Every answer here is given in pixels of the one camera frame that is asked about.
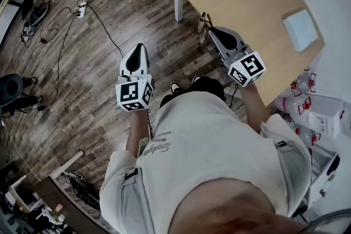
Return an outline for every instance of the power strip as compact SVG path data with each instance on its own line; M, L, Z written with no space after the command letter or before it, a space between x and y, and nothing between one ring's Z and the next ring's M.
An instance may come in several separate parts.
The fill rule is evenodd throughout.
M82 2L80 7L79 7L79 14L78 14L79 19L84 18L84 15L86 13L86 7L87 7L87 2Z

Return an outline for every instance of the plastic bottle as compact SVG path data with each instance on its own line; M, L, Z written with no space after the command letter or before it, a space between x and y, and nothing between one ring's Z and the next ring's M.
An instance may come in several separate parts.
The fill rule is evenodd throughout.
M317 74L312 73L309 70L304 71L296 81L292 82L290 86L280 94L280 96L300 96L309 91L315 93L314 86L316 85L316 76Z
M316 141L320 140L319 133L317 134L313 130L304 126L298 125L295 129L295 133L307 146L313 146Z
M305 95L300 95L298 97L278 96L274 100L274 105L277 109L281 111L284 111L287 113L296 113L301 115L304 110L309 109L309 106L311 105L311 99Z
M299 95L301 95L301 91L299 90L299 84L296 81L292 82L290 86L280 94L280 96L283 97Z
M303 74L301 74L298 79L297 79L297 83L298 83L298 87L301 90L301 92L303 94L311 91L312 93L315 93L315 89L314 86L316 85L316 74L315 73L311 73L310 71L305 71Z

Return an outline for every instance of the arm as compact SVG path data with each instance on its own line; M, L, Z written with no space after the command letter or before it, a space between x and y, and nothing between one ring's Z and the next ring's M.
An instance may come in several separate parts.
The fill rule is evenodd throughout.
M256 132L260 132L261 122L266 122L270 114L259 96L258 90L254 83L240 88L242 99L244 100L247 123Z
M138 156L139 141L149 136L148 111L138 110L132 112L131 130L127 140L126 150Z

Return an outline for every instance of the wooden floor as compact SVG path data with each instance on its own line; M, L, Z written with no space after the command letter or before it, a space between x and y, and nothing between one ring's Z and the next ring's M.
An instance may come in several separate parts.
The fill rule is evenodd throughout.
M35 0L50 3L43 21L42 37L52 38L55 31L46 27L64 7L73 12L78 0ZM149 53L150 72L156 89L151 99L150 121L153 123L162 98L169 94L169 84L177 81L188 87L195 75L208 75L223 85L232 83L220 58L210 44L199 45L196 32L199 15L184 3L183 21L174 19L173 0L86 0L104 22L112 39L125 54L137 43ZM26 94L43 95L44 104L56 93L59 50L71 22L68 9L52 23L57 36L42 44L39 32L30 47L21 42L23 21L18 16L0 50L0 75L17 73L38 77L39 82L25 89ZM108 159L114 150L124 149L129 131L130 113L118 109L115 84L118 81L120 52L109 40L101 23L87 8L83 19L75 19L61 54L60 88L55 103L44 111L17 112L5 119L19 151L34 173L43 179L78 151L81 157L71 168L84 175L97 188L102 185ZM233 110L244 118L244 107L235 100ZM4 129L0 129L2 162L15 160L29 182L37 179L20 159ZM62 181L66 189L69 184ZM99 213L79 203L95 218Z

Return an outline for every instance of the black shorts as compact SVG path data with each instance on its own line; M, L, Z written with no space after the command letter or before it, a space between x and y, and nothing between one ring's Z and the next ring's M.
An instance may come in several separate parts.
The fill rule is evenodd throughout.
M201 77L198 80L196 80L189 87L188 90L181 90L177 93L165 96L163 98L163 100L161 101L160 108L162 106L164 106L166 103L168 103L169 101L173 100L174 98L176 98L180 95L183 95L183 94L189 93L189 92L195 92L195 91L208 92L208 93L211 93L213 95L216 95L221 100L225 101L224 88L223 88L222 84L216 79L212 79L212 78L209 78L207 76L204 76L204 77Z

